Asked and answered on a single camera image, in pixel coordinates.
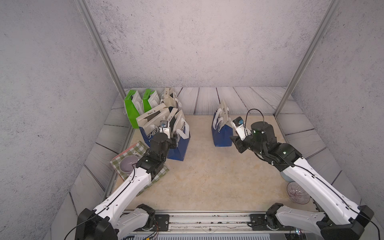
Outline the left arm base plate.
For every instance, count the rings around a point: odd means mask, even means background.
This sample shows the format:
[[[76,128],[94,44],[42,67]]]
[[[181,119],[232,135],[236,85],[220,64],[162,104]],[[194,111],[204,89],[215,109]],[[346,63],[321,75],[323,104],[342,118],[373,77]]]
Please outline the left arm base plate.
[[[167,232],[169,230],[170,215],[155,214],[149,216],[149,223],[146,229],[148,231]]]

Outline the green white takeout bag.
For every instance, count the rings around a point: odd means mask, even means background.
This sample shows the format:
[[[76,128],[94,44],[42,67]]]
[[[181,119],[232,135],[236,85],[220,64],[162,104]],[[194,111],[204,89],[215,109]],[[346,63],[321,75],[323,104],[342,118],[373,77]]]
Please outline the green white takeout bag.
[[[160,104],[160,98],[156,90],[146,89],[143,98],[142,105],[144,112],[148,112],[151,109],[157,107]]]
[[[137,117],[144,113],[144,108],[142,106],[142,98],[137,90],[129,90],[125,99],[125,112],[129,121],[134,129],[138,129],[139,125],[137,122]]]

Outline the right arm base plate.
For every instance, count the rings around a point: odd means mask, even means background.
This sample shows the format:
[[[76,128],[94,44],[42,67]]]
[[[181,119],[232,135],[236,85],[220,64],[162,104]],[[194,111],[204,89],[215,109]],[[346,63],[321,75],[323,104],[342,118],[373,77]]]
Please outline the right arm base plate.
[[[290,231],[295,228],[288,225],[283,225],[277,218],[277,211],[283,207],[281,203],[273,204],[265,214],[250,214],[250,221],[247,225],[253,231]]]

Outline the dark navy takeaway bag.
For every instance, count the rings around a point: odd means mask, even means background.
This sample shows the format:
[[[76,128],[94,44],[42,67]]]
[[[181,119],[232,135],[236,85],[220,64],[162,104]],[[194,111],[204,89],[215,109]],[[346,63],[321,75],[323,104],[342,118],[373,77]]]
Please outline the dark navy takeaway bag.
[[[178,99],[177,92],[173,88],[165,88],[160,103],[164,103],[167,107],[182,109],[182,103]]]

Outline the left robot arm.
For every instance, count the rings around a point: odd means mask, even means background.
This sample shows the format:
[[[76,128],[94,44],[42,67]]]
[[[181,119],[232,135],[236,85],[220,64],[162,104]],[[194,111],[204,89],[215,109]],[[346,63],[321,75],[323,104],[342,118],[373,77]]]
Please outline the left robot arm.
[[[123,212],[163,169],[169,151],[176,147],[176,136],[156,133],[128,179],[93,210],[84,209],[80,213],[74,227],[75,239],[122,240],[138,229],[153,229],[156,215],[153,208],[141,204],[127,215]]]

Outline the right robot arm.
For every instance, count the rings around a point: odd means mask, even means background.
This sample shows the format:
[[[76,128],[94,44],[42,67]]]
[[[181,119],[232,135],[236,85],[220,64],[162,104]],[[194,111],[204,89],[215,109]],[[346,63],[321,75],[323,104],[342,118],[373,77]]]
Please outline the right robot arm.
[[[248,130],[241,117],[232,121],[237,135],[230,139],[239,153],[250,150],[262,161],[302,187],[320,206],[320,212],[296,210],[275,203],[265,215],[270,230],[294,227],[321,236],[325,240],[358,240],[371,222],[374,212],[348,199],[320,174],[303,155],[288,143],[279,143],[274,128],[267,122],[255,122]]]

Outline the blue white takeout bag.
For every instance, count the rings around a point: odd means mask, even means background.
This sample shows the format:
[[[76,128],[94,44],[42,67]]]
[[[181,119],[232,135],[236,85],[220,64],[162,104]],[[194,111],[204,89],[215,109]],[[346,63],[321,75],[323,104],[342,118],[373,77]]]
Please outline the blue white takeout bag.
[[[157,132],[159,132],[161,121],[167,120],[169,115],[169,108],[164,103],[161,103],[160,105],[136,118],[139,130],[142,134],[144,142],[148,145],[148,147],[151,146],[150,140]]]

